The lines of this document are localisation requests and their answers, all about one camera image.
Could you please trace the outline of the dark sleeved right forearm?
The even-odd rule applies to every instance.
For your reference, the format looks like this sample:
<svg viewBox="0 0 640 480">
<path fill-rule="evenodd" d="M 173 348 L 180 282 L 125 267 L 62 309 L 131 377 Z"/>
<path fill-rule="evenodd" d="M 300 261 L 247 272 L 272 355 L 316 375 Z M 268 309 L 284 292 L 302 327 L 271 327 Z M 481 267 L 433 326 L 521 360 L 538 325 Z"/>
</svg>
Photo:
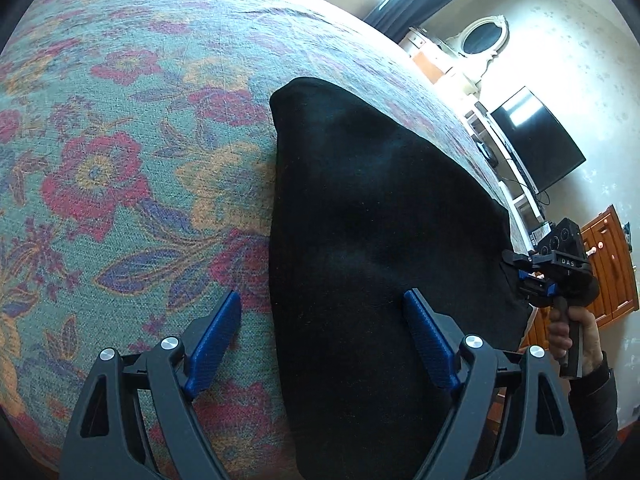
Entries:
<svg viewBox="0 0 640 480">
<path fill-rule="evenodd" d="M 606 354 L 591 373 L 570 381 L 568 402 L 582 446 L 586 478 L 599 479 L 620 448 L 615 376 Z"/>
</svg>

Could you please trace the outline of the person's right hand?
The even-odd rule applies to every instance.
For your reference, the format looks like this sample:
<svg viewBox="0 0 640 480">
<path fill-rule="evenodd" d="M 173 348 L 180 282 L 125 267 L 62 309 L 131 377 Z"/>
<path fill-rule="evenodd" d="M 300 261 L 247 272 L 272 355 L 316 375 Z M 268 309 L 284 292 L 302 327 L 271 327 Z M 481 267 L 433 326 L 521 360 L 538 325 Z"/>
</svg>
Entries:
<svg viewBox="0 0 640 480">
<path fill-rule="evenodd" d="M 596 318 L 584 307 L 568 307 L 566 315 L 569 320 L 582 326 L 582 374 L 589 375 L 603 363 L 603 351 Z M 573 347 L 574 341 L 570 336 L 570 326 L 563 320 L 560 310 L 553 308 L 550 311 L 549 320 L 549 351 L 559 361 Z"/>
</svg>

